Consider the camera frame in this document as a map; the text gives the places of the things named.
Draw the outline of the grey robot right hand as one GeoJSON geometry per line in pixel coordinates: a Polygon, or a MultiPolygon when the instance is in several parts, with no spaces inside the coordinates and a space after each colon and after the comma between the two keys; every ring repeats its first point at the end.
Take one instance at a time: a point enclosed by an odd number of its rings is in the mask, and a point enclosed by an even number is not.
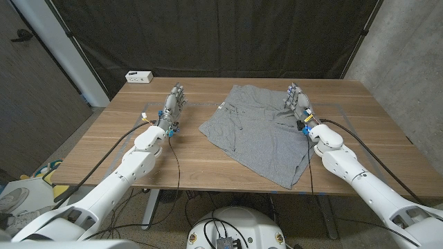
{"type": "Polygon", "coordinates": [[[293,111],[299,131],[304,129],[306,132],[309,132],[315,126],[321,124],[320,119],[316,117],[308,96],[296,83],[292,82],[288,86],[287,95],[283,102],[285,108],[293,111]]]}

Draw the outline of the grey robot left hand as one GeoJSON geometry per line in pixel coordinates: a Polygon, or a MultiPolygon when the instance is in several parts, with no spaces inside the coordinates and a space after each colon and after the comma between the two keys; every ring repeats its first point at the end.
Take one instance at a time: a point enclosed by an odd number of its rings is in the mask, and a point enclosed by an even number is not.
{"type": "Polygon", "coordinates": [[[158,127],[167,131],[179,120],[183,107],[187,103],[183,86],[177,82],[166,97],[162,114],[159,117],[158,127]]]}

